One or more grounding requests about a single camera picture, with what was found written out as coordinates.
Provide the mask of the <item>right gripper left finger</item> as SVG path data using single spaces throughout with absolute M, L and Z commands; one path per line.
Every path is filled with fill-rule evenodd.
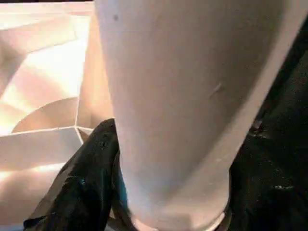
M 124 231 L 110 217 L 113 167 L 119 146 L 114 119 L 101 122 L 61 168 L 23 222 L 25 231 Z

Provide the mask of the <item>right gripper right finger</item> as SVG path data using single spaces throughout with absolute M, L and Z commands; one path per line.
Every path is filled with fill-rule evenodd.
M 248 133 L 231 166 L 231 231 L 308 228 L 308 128 Z

